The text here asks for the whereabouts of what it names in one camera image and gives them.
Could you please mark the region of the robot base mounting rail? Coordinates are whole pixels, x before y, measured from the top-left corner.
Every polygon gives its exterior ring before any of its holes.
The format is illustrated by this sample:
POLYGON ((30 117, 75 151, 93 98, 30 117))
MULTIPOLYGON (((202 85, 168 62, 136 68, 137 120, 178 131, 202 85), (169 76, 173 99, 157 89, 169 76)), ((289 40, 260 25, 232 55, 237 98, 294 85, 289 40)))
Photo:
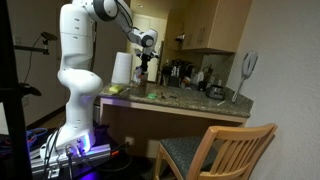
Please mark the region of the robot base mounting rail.
POLYGON ((63 168, 73 170, 77 165, 102 162, 111 156, 109 144, 92 147, 88 152, 83 148, 66 145, 61 151, 55 151, 47 145, 31 153, 31 169, 33 175, 44 175, 47 179, 55 179, 63 168))

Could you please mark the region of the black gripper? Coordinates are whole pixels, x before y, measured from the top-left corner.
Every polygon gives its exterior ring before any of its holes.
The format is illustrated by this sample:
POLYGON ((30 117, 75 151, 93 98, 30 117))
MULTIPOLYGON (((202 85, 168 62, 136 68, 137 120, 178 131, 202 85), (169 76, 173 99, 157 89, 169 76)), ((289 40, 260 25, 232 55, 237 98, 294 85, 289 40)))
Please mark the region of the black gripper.
POLYGON ((148 65, 148 62, 153 59, 153 58, 159 58, 159 55, 155 52, 155 51, 152 51, 150 54, 146 54, 146 53, 143 53, 141 50, 139 49, 135 49, 134 50, 134 53, 137 57, 139 57, 141 59, 141 71, 142 71, 142 74, 143 73, 149 73, 149 66, 148 65))

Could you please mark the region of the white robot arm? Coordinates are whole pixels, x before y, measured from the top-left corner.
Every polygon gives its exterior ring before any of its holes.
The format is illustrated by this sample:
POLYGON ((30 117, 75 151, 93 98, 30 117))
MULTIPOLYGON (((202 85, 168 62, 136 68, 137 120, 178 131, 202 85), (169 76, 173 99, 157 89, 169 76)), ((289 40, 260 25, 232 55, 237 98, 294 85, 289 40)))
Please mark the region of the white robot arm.
POLYGON ((158 33, 153 29, 142 32, 134 27, 131 10, 123 0, 72 0, 63 5, 62 58, 57 77, 69 89, 70 98, 66 104, 66 122, 40 148, 44 159, 64 153, 68 145, 87 152, 95 143, 93 103, 103 82, 89 70, 89 61, 93 57, 93 25, 108 21, 116 22, 129 41, 142 47, 139 55, 143 68, 156 56, 158 33))

